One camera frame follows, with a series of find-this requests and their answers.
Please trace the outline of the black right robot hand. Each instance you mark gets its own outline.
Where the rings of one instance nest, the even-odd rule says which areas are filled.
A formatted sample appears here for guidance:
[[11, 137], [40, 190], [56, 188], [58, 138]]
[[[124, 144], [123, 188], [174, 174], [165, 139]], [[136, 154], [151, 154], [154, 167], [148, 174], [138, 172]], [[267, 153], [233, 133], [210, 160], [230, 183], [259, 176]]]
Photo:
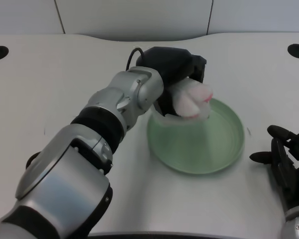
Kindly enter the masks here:
[[270, 165], [287, 211], [299, 206], [299, 134], [277, 125], [269, 126], [267, 132], [272, 137], [271, 150], [255, 152], [250, 159]]

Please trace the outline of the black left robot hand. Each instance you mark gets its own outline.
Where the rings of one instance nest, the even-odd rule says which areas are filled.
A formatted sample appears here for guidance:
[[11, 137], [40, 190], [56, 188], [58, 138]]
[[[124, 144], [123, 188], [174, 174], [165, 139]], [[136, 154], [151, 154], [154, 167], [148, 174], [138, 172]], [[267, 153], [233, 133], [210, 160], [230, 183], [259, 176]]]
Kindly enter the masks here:
[[164, 91], [154, 106], [163, 116], [177, 116], [169, 88], [187, 77], [202, 83], [206, 63], [206, 59], [193, 55], [186, 49], [156, 46], [143, 52], [138, 57], [136, 66], [158, 71], [163, 80]]

